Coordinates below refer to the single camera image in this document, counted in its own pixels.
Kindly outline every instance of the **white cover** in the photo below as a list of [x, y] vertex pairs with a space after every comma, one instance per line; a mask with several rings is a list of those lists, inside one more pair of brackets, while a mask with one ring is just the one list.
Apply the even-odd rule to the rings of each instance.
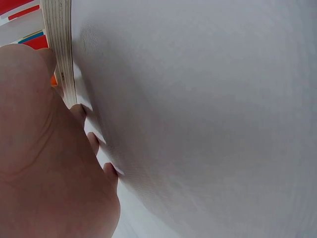
[[317, 237], [316, 0], [72, 4], [79, 102], [124, 173], [114, 237]]

